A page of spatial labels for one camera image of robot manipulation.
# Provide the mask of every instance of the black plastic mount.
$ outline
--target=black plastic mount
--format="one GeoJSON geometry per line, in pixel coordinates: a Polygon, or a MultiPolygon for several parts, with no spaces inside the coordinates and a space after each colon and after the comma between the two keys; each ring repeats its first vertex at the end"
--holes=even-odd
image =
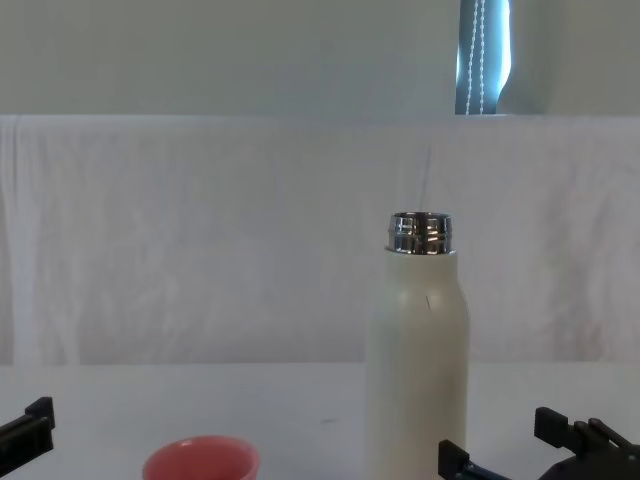
{"type": "Polygon", "coordinates": [[[0,426],[0,477],[53,450],[55,426],[51,397],[38,399],[23,416],[0,426]]]}
{"type": "MultiPolygon", "coordinates": [[[[640,480],[640,446],[597,418],[569,424],[564,415],[536,410],[534,435],[555,448],[575,454],[553,465],[540,480],[640,480]]],[[[509,480],[471,462],[454,443],[440,442],[438,474],[445,480],[509,480]]]]}

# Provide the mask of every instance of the white wall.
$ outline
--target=white wall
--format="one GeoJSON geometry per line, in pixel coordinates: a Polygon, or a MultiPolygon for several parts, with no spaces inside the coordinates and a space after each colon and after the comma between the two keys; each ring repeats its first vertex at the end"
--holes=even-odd
{"type": "Polygon", "coordinates": [[[640,2],[511,0],[511,113],[640,114],[640,2]]]}
{"type": "Polygon", "coordinates": [[[3,0],[0,113],[452,114],[452,0],[3,0]]]}

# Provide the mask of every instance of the stainless steel bottle neck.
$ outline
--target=stainless steel bottle neck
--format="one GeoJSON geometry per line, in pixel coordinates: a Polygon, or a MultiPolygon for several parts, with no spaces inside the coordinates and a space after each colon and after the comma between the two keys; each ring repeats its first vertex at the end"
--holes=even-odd
{"type": "Polygon", "coordinates": [[[442,213],[403,212],[391,216],[387,250],[407,255],[448,255],[451,217],[442,213]]]}

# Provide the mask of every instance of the window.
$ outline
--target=window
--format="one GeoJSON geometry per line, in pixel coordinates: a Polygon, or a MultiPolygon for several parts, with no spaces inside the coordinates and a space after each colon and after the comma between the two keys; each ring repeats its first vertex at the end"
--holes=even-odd
{"type": "Polygon", "coordinates": [[[456,114],[495,114],[510,72],[509,0],[461,0],[456,114]]]}

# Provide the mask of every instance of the pink bowl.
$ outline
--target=pink bowl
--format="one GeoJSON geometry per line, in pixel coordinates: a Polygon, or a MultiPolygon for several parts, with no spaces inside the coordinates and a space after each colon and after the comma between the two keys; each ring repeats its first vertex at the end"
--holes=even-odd
{"type": "Polygon", "coordinates": [[[260,457],[243,440],[194,437],[161,448],[144,465],[144,480],[256,480],[260,457]]]}

